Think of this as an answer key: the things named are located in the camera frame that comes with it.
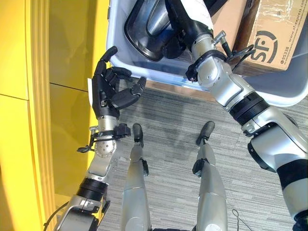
gray carpet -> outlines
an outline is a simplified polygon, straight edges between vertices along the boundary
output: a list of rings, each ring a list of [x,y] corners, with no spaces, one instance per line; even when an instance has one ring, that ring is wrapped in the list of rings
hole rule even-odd
[[[283,108],[308,135],[308,99]],[[209,140],[228,198],[228,230],[236,230],[236,208],[254,231],[290,231],[290,218],[278,175],[260,169],[247,151],[249,138],[217,103],[205,102],[147,89],[142,98],[122,110],[120,122],[140,123],[144,132],[144,158],[150,175],[146,177],[153,228],[191,230],[196,224],[200,179],[192,174],[196,160],[195,139],[203,126],[213,120],[216,128]],[[119,230],[122,190],[133,138],[120,158],[113,183],[108,187],[109,211],[100,231]],[[249,230],[240,223],[240,231]]]

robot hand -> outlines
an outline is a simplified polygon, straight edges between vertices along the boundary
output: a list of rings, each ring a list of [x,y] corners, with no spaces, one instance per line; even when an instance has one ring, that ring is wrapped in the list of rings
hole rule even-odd
[[[97,63],[92,78],[92,107],[96,118],[101,116],[119,117],[119,110],[134,104],[145,89],[146,78],[141,77],[131,88],[116,91],[120,79],[133,81],[131,71],[122,67],[106,69],[106,63],[117,53],[116,46],[109,48]]]

cardboard box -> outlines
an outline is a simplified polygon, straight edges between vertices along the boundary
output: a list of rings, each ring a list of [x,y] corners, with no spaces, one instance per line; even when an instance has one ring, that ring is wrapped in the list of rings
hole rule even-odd
[[[226,40],[230,49],[234,45],[237,31],[241,24],[246,0],[228,0],[213,16],[214,36],[220,31],[226,32]],[[217,44],[217,49],[224,52],[221,44]]]
[[[308,0],[248,0],[234,50],[254,44],[255,54],[235,73],[256,76],[286,70],[308,11]]]

yellow door frame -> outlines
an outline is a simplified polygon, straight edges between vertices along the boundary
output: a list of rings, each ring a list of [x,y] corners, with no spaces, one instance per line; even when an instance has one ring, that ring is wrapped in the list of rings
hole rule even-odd
[[[55,210],[49,93],[49,0],[26,0],[26,69],[42,224]],[[48,230],[55,225],[55,219]]]

screw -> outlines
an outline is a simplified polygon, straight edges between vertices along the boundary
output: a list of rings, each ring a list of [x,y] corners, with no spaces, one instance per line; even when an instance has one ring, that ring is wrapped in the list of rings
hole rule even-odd
[[[224,38],[226,36],[226,32],[224,32],[223,30],[220,31],[218,33],[218,35],[216,35],[216,37],[213,39],[213,44],[216,45],[217,43],[219,43],[219,41]]]

